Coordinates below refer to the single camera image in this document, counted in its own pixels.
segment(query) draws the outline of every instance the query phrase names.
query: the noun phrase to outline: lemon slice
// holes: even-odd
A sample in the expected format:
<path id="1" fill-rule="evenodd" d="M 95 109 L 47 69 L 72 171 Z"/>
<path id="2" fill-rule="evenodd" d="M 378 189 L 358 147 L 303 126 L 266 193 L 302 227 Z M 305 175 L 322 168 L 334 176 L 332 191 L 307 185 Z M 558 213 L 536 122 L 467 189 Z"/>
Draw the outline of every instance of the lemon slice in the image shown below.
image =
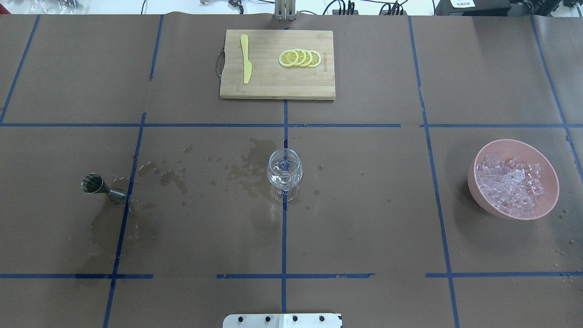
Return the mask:
<path id="1" fill-rule="evenodd" d="M 297 52 L 298 56 L 300 57 L 300 58 L 297 60 L 297 63 L 295 63 L 295 64 L 294 64 L 294 66 L 300 66 L 300 65 L 301 65 L 301 64 L 303 64 L 303 63 L 306 61 L 306 59 L 308 58 L 308 56 L 307 56 L 307 52 L 306 52 L 306 50 L 303 50 L 303 49 L 294 49 L 294 51 L 295 51 L 295 52 Z"/>
<path id="2" fill-rule="evenodd" d="M 286 50 L 279 55 L 279 64 L 283 67 L 292 67 L 297 64 L 299 59 L 300 54 L 297 51 Z"/>
<path id="3" fill-rule="evenodd" d="M 319 52 L 315 50 L 310 50 L 310 55 L 312 56 L 311 62 L 308 64 L 308 67 L 317 67 L 320 62 L 322 61 L 322 56 Z"/>
<path id="4" fill-rule="evenodd" d="M 310 52 L 310 50 L 303 50 L 305 52 L 305 60 L 300 64 L 297 63 L 297 66 L 300 67 L 306 67 L 308 66 L 311 62 L 312 62 L 312 53 Z"/>

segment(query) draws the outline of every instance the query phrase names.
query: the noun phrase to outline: table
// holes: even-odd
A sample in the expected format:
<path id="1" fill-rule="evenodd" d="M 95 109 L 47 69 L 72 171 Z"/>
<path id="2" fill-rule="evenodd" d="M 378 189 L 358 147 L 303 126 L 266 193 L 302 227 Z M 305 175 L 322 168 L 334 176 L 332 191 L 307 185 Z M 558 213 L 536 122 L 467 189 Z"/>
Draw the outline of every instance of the table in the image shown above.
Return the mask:
<path id="1" fill-rule="evenodd" d="M 334 31 L 336 100 L 220 99 L 225 30 L 285 27 Z M 345 327 L 578 327 L 570 29 L 583 21 L 0 16 L 0 326 L 333 312 Z M 472 200 L 468 165 L 500 138 L 553 164 L 548 216 Z M 265 175 L 283 146 L 305 170 L 287 205 Z M 83 193 L 90 172 L 130 201 Z"/>

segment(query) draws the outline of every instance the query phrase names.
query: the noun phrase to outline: yellow knife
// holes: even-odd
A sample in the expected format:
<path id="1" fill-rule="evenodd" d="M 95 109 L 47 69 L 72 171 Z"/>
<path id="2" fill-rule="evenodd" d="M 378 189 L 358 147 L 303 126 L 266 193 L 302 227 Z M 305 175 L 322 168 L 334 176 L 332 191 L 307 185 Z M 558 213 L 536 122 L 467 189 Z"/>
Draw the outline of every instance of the yellow knife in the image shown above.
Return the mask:
<path id="1" fill-rule="evenodd" d="M 249 83 L 249 79 L 251 78 L 251 70 L 253 66 L 249 61 L 249 38 L 247 34 L 241 35 L 241 48 L 243 49 L 243 83 Z"/>

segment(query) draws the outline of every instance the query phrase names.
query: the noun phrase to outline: metal jigger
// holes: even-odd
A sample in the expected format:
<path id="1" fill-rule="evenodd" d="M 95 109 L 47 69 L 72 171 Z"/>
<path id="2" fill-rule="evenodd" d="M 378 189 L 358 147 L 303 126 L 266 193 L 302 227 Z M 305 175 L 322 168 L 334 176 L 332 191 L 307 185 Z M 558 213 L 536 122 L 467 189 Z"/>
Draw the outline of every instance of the metal jigger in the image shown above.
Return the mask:
<path id="1" fill-rule="evenodd" d="M 123 203 L 126 197 L 124 190 L 110 189 L 97 173 L 86 175 L 81 182 L 81 189 L 87 194 L 107 194 L 107 197 L 114 204 Z"/>

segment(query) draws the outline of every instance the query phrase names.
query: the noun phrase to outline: bowl of ice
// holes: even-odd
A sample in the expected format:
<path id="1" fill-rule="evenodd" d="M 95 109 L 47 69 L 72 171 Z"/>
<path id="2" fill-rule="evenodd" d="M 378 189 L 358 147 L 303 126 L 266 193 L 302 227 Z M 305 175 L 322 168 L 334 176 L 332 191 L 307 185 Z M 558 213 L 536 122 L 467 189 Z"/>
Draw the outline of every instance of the bowl of ice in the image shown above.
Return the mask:
<path id="1" fill-rule="evenodd" d="M 549 160 L 512 139 L 492 141 L 477 153 L 468 187 L 484 210 L 501 218 L 538 219 L 559 199 L 559 180 Z"/>

